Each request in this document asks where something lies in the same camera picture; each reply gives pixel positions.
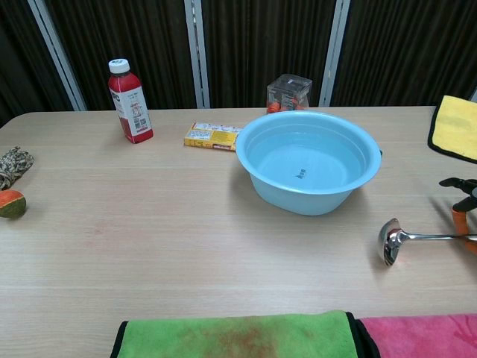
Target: curtain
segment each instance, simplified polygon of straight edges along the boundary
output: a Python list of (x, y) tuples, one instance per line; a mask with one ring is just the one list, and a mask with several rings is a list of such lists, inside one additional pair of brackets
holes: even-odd
[(477, 1), (352, 0), (333, 106), (434, 105), (477, 86)]
[(0, 1), (0, 17), (0, 127), (23, 113), (71, 110), (27, 1)]
[(264, 107), (283, 73), (323, 80), (335, 0), (203, 0), (211, 107)]
[(89, 110), (114, 109), (108, 62), (129, 60), (149, 109), (196, 107), (183, 1), (45, 0)]

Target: bottle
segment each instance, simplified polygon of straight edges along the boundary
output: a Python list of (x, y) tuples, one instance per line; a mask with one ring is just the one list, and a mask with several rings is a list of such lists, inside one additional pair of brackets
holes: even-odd
[(130, 72), (129, 63), (125, 59), (111, 60), (109, 66), (111, 77), (108, 80), (108, 87), (124, 135), (132, 143), (144, 142), (154, 133), (142, 94), (141, 81)]

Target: white bottle cap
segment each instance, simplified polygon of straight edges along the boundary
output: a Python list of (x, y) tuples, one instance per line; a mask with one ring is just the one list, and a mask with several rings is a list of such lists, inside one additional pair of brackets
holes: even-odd
[(109, 63), (111, 73), (118, 74), (118, 73), (125, 73), (130, 70), (129, 62), (124, 58), (116, 58), (115, 60), (111, 60)]

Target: yellow cloth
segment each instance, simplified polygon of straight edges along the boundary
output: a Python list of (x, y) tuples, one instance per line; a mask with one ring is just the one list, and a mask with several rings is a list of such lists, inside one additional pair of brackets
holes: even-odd
[(477, 163), (477, 103), (445, 95), (436, 108), (428, 143), (440, 153)]

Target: white frame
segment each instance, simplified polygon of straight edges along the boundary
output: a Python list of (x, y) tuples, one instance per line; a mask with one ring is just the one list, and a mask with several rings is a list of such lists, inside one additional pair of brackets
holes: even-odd
[(184, 0), (187, 35), (194, 78), (197, 108), (210, 108), (209, 78), (207, 75), (206, 49), (203, 36), (202, 1)]
[(320, 98), (318, 99), (319, 107), (329, 107), (331, 101), (350, 2), (351, 0), (336, 0), (335, 15), (333, 16), (333, 25), (329, 35), (328, 52), (321, 82)]
[(61, 46), (60, 39), (54, 29), (45, 2), (43, 0), (28, 0), (28, 4), (35, 16), (35, 20), (40, 28), (45, 44), (48, 47), (51, 59), (57, 68), (58, 75), (65, 87), (66, 94), (72, 104), (73, 110), (87, 110), (80, 87), (78, 86), (65, 51)]

